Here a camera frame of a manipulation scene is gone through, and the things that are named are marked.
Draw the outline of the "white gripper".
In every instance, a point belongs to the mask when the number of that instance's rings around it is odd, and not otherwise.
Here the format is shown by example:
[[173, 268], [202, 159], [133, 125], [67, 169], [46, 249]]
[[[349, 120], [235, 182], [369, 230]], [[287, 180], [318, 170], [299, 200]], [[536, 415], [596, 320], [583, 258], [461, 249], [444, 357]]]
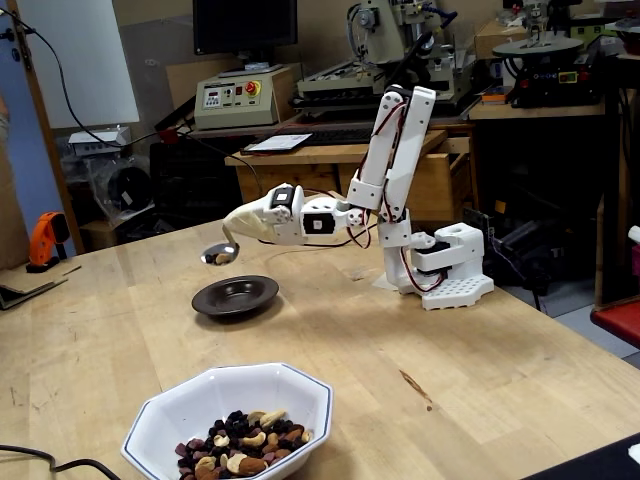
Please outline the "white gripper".
[[291, 184], [280, 184], [265, 197], [253, 201], [250, 210], [265, 229], [259, 240], [276, 245], [301, 245], [305, 240], [301, 224], [303, 206], [302, 187]]

